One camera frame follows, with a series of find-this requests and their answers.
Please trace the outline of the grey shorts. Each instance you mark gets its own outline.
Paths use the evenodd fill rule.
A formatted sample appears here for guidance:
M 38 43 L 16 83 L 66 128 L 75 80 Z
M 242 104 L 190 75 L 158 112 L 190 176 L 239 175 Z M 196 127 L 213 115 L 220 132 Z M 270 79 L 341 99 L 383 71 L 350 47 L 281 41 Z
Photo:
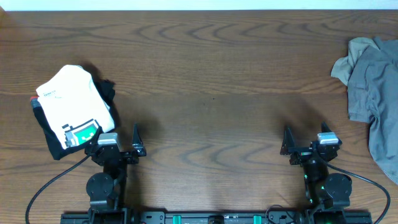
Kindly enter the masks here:
M 397 183 L 397 41 L 374 39 L 358 59 L 348 82 L 348 114 L 369 123 L 370 154 Z

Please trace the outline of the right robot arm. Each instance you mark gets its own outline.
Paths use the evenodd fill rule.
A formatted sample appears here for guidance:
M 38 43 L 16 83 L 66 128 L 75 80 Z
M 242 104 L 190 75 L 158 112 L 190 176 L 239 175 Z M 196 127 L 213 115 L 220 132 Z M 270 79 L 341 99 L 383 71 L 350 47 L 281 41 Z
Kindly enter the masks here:
M 345 208 L 350 206 L 352 180 L 346 174 L 329 173 L 328 162 L 337 157 L 342 141 L 326 123 L 309 146 L 298 146 L 291 129 L 284 128 L 280 153 L 290 156 L 290 165 L 303 168 L 308 208 L 295 216 L 295 223 L 347 223 Z

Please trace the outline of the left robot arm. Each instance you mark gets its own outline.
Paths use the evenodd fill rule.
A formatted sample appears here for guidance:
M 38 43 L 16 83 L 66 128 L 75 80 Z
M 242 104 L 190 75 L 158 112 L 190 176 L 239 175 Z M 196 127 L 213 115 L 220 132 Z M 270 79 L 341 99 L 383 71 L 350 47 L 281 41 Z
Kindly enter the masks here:
M 133 126 L 132 149 L 129 151 L 122 150 L 117 133 L 103 133 L 99 129 L 88 143 L 85 154 L 103 168 L 102 172 L 92 175 L 86 184 L 86 192 L 90 197 L 86 222 L 139 223 L 139 214 L 124 206 L 127 167 L 137 164 L 140 157 L 147 155 L 137 124 Z

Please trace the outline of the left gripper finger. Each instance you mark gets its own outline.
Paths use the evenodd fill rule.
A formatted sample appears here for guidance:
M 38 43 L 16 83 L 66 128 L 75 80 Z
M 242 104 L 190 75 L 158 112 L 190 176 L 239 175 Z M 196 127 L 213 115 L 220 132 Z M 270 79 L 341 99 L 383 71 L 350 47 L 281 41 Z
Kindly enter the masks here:
M 133 126 L 132 146 L 136 151 L 144 150 L 144 144 L 139 135 L 137 123 L 134 123 L 134 126 Z
M 102 127 L 99 126 L 94 136 L 90 139 L 90 145 L 96 145 L 98 143 L 99 136 L 103 133 Z

